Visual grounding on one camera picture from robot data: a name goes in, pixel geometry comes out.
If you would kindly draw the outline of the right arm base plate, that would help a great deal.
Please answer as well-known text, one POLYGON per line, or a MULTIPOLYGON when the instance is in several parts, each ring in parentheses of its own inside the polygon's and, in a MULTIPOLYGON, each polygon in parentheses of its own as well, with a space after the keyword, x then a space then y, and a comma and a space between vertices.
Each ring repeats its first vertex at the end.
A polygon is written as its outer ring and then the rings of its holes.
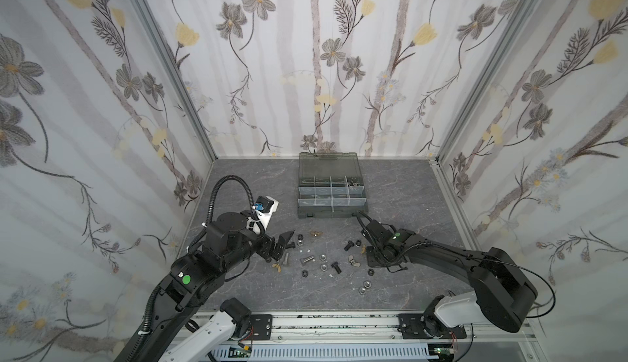
POLYGON ((467 339, 463 326, 448 328, 434 316, 422 313, 399 314, 397 331, 405 340, 410 339, 467 339))

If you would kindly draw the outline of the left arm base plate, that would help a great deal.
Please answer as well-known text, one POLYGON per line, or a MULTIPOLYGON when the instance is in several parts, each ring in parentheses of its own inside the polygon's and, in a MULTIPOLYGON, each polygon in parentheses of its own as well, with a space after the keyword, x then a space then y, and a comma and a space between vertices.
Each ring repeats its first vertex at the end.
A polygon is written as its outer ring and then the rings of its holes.
POLYGON ((273 327, 273 315, 253 314, 250 316, 250 325, 242 337, 245 341, 269 341, 273 327))

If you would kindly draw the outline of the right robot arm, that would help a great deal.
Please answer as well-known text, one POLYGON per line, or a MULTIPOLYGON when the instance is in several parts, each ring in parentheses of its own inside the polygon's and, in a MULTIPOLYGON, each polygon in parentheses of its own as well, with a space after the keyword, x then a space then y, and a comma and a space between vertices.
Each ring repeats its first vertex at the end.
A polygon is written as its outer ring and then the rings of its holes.
POLYGON ((532 311, 539 296, 528 278, 532 270, 516 264, 505 251, 456 248, 383 224, 363 212, 357 213, 356 219, 369 243, 368 267, 396 273, 408 270, 411 264, 421 265, 471 288, 454 296, 436 296, 416 323, 407 326, 412 334, 442 337, 459 326, 481 323, 515 334, 525 320, 541 318, 532 311))

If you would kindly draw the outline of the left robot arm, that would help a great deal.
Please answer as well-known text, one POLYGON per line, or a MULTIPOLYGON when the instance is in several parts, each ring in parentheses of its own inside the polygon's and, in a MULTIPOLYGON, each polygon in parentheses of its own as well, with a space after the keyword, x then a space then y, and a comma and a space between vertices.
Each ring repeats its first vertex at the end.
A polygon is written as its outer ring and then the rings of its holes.
POLYGON ((223 302, 209 321, 193 330, 178 345, 173 340, 189 327, 193 316, 209 297, 232 281, 228 272, 251 257, 279 260, 292 237, 267 233, 279 203, 270 196, 254 198, 250 187, 234 175, 222 177, 212 189, 201 233, 185 255, 171 265, 170 272, 151 292, 142 322, 117 356, 118 361, 200 361, 232 338, 253 332, 251 311, 236 298, 223 302), (246 193, 248 208, 240 213, 215 216, 214 207, 222 186, 234 181, 246 193))

